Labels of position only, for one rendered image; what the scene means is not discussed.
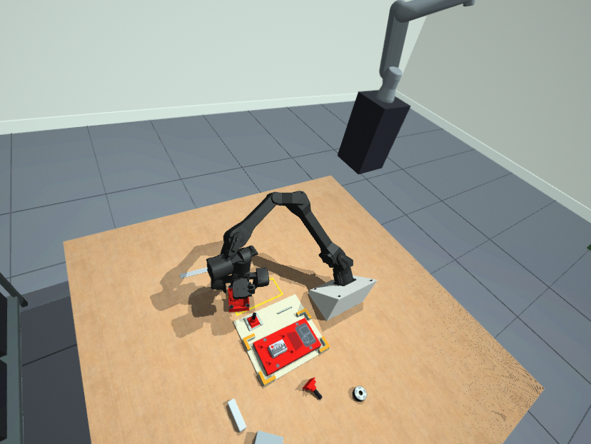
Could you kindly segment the red hollow shell with corner holes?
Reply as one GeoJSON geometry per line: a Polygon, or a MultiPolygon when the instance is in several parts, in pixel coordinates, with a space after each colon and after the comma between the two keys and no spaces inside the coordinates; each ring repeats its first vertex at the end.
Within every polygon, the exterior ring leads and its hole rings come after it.
{"type": "Polygon", "coordinates": [[[240,312],[240,311],[249,311],[249,297],[247,299],[233,299],[233,289],[231,285],[228,286],[228,306],[229,306],[229,313],[232,312],[240,312]]]}

